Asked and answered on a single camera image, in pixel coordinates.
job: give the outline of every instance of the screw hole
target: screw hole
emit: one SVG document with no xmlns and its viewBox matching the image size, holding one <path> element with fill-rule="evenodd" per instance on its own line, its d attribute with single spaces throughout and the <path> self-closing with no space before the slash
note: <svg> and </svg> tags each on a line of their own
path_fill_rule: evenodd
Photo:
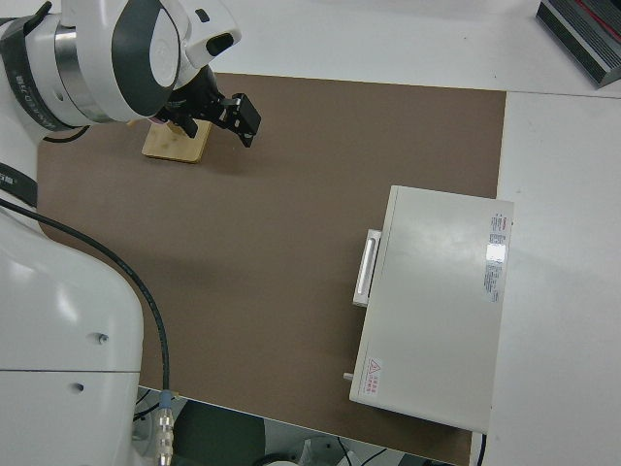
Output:
<svg viewBox="0 0 621 466">
<path fill-rule="evenodd" d="M 81 383 L 72 383 L 69 385 L 69 389 L 75 394 L 80 394 L 84 391 L 84 385 Z"/>
</svg>

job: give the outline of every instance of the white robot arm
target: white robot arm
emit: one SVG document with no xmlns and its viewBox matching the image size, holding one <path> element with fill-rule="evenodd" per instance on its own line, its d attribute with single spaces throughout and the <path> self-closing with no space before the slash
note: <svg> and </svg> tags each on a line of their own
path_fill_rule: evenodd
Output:
<svg viewBox="0 0 621 466">
<path fill-rule="evenodd" d="M 154 464 L 131 448 L 140 303 L 117 272 L 24 216 L 37 204 L 37 146 L 53 131 L 153 117 L 190 137 L 194 118 L 207 119 L 249 147 L 260 116 L 244 94 L 225 98 L 209 69 L 241 39 L 218 0 L 63 0 L 56 15 L 49 7 L 0 18 L 2 461 Z M 166 373 L 163 385 L 159 466 L 172 460 Z"/>
</svg>

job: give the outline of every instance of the brown mat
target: brown mat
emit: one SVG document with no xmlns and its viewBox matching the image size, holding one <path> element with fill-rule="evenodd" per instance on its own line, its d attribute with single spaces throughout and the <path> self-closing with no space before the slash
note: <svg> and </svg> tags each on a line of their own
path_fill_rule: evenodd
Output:
<svg viewBox="0 0 621 466">
<path fill-rule="evenodd" d="M 366 232 L 381 228 L 390 186 L 494 197 L 505 94 L 219 80 L 263 116 L 252 149 L 216 128 L 190 166 L 141 155 L 144 122 L 96 127 L 42 145 L 40 211 L 143 276 L 181 394 L 467 464 L 469 432 L 350 402 L 343 372 L 353 372 L 364 319 L 351 298 Z M 148 316 L 143 360 L 142 384 L 158 387 Z"/>
</svg>

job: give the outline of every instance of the white box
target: white box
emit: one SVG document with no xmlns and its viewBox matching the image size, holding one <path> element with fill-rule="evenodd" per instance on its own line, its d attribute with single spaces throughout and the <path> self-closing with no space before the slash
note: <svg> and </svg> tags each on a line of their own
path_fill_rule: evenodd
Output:
<svg viewBox="0 0 621 466">
<path fill-rule="evenodd" d="M 513 205 L 393 186 L 349 398 L 486 433 Z"/>
</svg>

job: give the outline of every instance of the wooden block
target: wooden block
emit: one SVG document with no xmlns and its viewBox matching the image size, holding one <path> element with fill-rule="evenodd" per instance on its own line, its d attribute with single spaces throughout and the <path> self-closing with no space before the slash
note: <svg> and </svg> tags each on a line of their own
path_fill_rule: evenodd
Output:
<svg viewBox="0 0 621 466">
<path fill-rule="evenodd" d="M 194 139 L 187 137 L 181 128 L 170 121 L 166 124 L 152 123 L 143 145 L 143 154 L 177 162 L 200 162 L 212 124 L 208 121 L 195 121 L 198 131 Z"/>
</svg>

